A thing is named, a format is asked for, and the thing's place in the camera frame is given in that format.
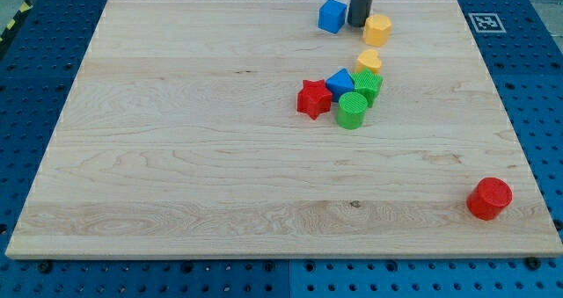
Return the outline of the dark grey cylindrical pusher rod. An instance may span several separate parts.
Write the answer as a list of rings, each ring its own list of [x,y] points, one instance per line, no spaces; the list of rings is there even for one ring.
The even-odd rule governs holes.
[[[371,10],[373,0],[350,0],[347,22],[353,27],[363,27]]]

